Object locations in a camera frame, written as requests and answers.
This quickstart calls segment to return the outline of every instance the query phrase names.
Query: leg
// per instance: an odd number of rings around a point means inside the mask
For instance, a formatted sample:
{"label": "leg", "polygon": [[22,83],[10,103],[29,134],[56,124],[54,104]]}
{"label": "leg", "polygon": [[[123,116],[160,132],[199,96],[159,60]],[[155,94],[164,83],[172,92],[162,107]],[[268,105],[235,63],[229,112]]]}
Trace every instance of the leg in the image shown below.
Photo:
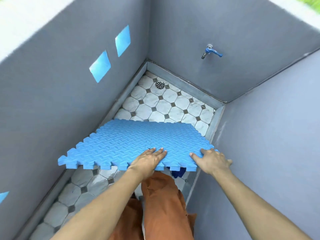
{"label": "leg", "polygon": [[142,204],[130,198],[109,240],[143,240]]}
{"label": "leg", "polygon": [[161,172],[142,181],[146,240],[193,240],[196,215],[189,215],[174,180]]}

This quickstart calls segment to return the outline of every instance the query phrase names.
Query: metal faucet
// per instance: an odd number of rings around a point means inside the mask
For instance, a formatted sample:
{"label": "metal faucet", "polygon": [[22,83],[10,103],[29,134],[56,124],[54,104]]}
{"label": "metal faucet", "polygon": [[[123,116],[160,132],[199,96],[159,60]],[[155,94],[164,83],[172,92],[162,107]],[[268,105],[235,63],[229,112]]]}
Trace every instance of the metal faucet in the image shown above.
{"label": "metal faucet", "polygon": [[206,55],[210,54],[211,52],[215,53],[219,57],[222,57],[222,54],[218,53],[215,49],[212,48],[212,45],[208,45],[207,48],[205,49],[205,52],[203,53],[201,59],[204,59]]}

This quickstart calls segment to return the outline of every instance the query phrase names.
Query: orange pants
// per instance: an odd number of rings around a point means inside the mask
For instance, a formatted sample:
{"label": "orange pants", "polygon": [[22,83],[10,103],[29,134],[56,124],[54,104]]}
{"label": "orange pants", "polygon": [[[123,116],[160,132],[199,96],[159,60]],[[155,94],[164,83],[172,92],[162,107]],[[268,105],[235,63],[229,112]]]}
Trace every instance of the orange pants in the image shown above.
{"label": "orange pants", "polygon": [[[146,240],[193,240],[196,214],[189,215],[172,177],[161,173],[142,181]],[[109,240],[143,240],[142,203],[131,198]]]}

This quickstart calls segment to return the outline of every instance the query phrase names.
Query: interlocking foam tile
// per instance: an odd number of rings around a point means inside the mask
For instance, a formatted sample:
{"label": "interlocking foam tile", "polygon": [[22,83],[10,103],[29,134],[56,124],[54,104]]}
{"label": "interlocking foam tile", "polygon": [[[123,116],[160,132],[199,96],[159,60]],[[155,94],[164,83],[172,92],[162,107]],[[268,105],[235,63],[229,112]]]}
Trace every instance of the interlocking foam tile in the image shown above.
{"label": "interlocking foam tile", "polygon": [[196,171],[197,165],[189,153],[202,157],[201,148],[214,148],[191,124],[111,120],[70,149],[67,157],[61,156],[58,165],[72,169],[78,165],[93,169],[98,165],[103,170],[118,166],[119,170],[126,170],[137,156],[154,147],[168,151],[155,168],[158,171],[164,167],[171,171],[179,171],[180,167]]}

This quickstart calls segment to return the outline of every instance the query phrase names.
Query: round metal drain grate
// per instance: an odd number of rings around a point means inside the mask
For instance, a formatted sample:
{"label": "round metal drain grate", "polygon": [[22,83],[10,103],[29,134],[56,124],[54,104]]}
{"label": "round metal drain grate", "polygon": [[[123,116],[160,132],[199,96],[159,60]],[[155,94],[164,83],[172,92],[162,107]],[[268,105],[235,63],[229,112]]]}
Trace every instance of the round metal drain grate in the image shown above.
{"label": "round metal drain grate", "polygon": [[158,89],[163,89],[165,87],[165,83],[163,81],[157,81],[155,87]]}

